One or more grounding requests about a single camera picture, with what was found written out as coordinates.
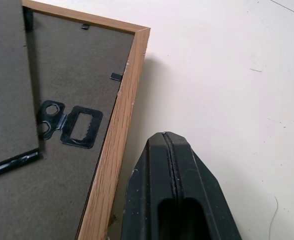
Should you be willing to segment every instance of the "white floor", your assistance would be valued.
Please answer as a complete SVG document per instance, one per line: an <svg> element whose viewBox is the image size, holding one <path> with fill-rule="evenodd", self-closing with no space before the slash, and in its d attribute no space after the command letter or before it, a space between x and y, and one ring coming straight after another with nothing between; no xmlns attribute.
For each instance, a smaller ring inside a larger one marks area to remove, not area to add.
<svg viewBox="0 0 294 240"><path fill-rule="evenodd" d="M294 240L294 0L41 0L151 27L110 231L156 132L184 136L243 240Z"/></svg>

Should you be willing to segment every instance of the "wooden picture frame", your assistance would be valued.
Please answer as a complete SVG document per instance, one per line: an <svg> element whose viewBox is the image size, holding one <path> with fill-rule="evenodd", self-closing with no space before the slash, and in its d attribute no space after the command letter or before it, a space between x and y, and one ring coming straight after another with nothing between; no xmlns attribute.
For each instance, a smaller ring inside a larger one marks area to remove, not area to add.
<svg viewBox="0 0 294 240"><path fill-rule="evenodd" d="M22 4L45 15L134 35L96 167L95 177L88 193L87 205L78 230L78 240L104 240L114 202L150 28L33 0L22 0Z"/></svg>

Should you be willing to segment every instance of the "white table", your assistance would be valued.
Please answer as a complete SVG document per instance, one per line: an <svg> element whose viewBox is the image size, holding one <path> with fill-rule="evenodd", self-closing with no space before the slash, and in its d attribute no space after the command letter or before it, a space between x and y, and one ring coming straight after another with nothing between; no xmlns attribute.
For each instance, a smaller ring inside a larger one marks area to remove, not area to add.
<svg viewBox="0 0 294 240"><path fill-rule="evenodd" d="M156 132L184 136L243 240L294 240L294 12L271 0L41 0L151 27L113 212ZM277 0L294 11L294 0ZM109 231L117 240L121 223Z"/></svg>

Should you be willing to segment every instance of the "gray cardboard backing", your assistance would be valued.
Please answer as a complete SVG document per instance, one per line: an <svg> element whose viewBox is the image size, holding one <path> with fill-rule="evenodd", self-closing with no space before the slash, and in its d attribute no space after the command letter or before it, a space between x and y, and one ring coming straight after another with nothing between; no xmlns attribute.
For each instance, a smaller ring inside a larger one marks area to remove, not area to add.
<svg viewBox="0 0 294 240"><path fill-rule="evenodd" d="M0 0L0 162L39 147L21 0Z"/></svg>
<svg viewBox="0 0 294 240"><path fill-rule="evenodd" d="M35 109L53 100L66 105L64 113L76 105L101 111L94 146L64 145L56 131L39 142L43 159L0 175L0 240L77 235L120 86L110 75L123 74L133 41L130 34L81 26L35 13L27 46Z"/></svg>

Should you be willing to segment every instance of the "wood grain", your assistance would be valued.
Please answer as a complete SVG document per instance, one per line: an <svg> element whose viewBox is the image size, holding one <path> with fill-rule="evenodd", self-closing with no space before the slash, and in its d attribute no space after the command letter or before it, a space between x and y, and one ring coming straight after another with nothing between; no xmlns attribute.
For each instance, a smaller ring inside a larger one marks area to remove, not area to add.
<svg viewBox="0 0 294 240"><path fill-rule="evenodd" d="M135 33L78 240L104 240L118 183L150 29Z"/></svg>
<svg viewBox="0 0 294 240"><path fill-rule="evenodd" d="M120 32L135 34L138 31L146 29L145 26L140 26L128 22L118 21L107 17L88 14L81 11L70 10L42 2L33 0L22 0L25 7L31 8L36 12L51 15L59 18L65 18L76 22L87 23L98 27L117 30Z"/></svg>
<svg viewBox="0 0 294 240"><path fill-rule="evenodd" d="M105 240L150 28L32 0L22 2L24 6L43 14L134 34L77 238Z"/></svg>

